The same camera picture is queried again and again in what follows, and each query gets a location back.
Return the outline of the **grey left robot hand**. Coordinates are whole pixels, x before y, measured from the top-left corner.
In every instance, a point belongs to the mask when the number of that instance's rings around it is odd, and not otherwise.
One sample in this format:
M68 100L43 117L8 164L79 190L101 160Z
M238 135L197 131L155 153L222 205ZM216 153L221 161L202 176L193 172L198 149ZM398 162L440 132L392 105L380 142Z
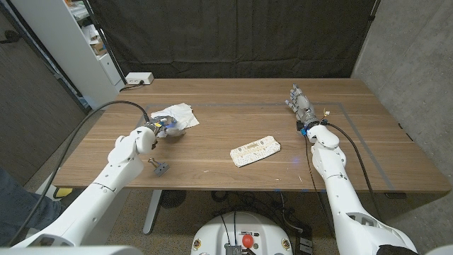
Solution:
M145 125L154 131L157 138L180 137L185 131L178 128L178 121L169 115L157 116L146 121Z

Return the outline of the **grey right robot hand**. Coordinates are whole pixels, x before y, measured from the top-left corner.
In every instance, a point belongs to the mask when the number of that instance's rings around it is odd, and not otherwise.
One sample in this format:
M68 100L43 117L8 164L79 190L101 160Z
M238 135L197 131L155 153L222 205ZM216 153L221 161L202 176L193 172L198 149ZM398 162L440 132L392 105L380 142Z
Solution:
M297 84L292 85L289 92L289 100L285 103L294 112L297 119L297 129L309 130L319 124L319 119L314 112L313 104L308 100Z

